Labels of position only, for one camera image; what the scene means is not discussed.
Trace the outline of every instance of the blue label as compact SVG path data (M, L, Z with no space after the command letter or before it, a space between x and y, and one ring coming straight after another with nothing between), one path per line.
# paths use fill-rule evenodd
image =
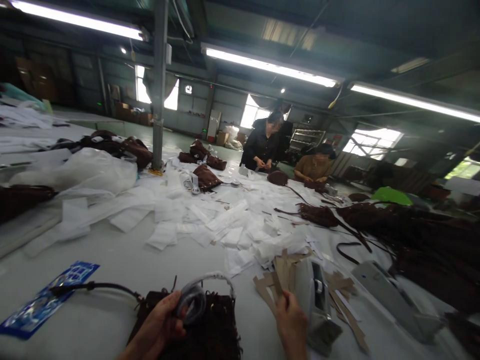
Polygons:
M55 286L83 284L100 265L77 261L44 287L32 301L27 302L0 325L0 334L30 339L57 309L72 296L73 291L56 297L49 289Z

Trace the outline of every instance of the hand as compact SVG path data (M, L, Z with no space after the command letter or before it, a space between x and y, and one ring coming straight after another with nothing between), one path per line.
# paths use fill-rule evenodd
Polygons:
M288 360L307 359L307 316L295 296L283 291L276 304L276 329Z
M175 291L160 301L117 360L156 360L170 340L185 336L182 320L172 316L179 300L180 291ZM181 318L186 313L187 307L182 309Z
M255 158L253 160L256 161L257 168L263 169L265 167L265 163L262 161L261 158L255 156Z

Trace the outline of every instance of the floor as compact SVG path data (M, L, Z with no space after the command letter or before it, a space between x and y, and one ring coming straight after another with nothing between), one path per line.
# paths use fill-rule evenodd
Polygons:
M83 126L85 128L95 129L95 124L87 122L72 121L73 124ZM147 147L153 146L153 128L149 126L138 125L131 122L125 122L124 125L121 122L98 122L97 127L99 130L109 130L119 136L135 136L145 143ZM188 152L190 145L194 142L193 136L184 135L178 132L163 131L163 146L164 147L176 147L182 149L184 152ZM208 142L202 141L205 147ZM243 152L232 150L223 146L217 146L212 144L214 150L218 152L218 157L227 162L236 161L240 162ZM290 178L294 176L293 166L280 163L278 167L285 172Z

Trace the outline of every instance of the ceiling light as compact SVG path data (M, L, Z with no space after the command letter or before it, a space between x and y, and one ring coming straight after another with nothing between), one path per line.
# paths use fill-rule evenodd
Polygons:
M37 15L43 18L61 21L68 24L103 31L110 34L120 35L127 38L142 40L137 28L114 24L91 17L80 16L70 12L56 10L50 7L37 5L25 1L12 1L11 4L27 14Z
M403 63L400 66L394 67L390 71L392 73L403 74L403 73L406 73L407 71L418 68L418 67L420 67L422 65L425 65L426 63L429 63L429 62L430 62L430 59L427 59L426 57L417 57L417 58L414 58L413 60L410 60L410 61L407 61L406 63Z
M323 85L327 88L332 88L343 80L343 79L328 78L321 74L317 74L313 72L305 72L309 70L303 71L300 69L294 69L291 67L287 67L290 65L274 63L271 60L262 59L260 57L256 57L253 55L240 54L239 52L234 53L232 50L222 49L220 47L209 45L209 44L202 43L201 46L202 46L202 49L205 50L206 55L209 57L222 59L222 60L230 61L232 63L237 63L237 64L249 66L252 68L265 70L275 74L285 75L291 78L304 80L314 84Z
M439 101L427 99L425 97L394 91L363 82L353 82L352 84L352 91L480 123L480 112L476 112L467 108L445 104Z

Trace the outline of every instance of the ceiling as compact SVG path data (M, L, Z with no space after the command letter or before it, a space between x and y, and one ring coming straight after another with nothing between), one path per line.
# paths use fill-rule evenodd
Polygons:
M153 30L155 0L49 0L62 7L143 24ZM367 95L346 87L339 93L300 80L206 59L200 42L263 56L286 64L405 91L480 110L480 2L476 0L181 0L195 30L193 44L169 41L173 60L305 94L335 117L349 117L404 130L411 126L480 137L480 126ZM183 31L169 7L168 35ZM153 52L151 44L139 52ZM402 74L391 70L415 58L430 61ZM397 113L387 116L371 114Z

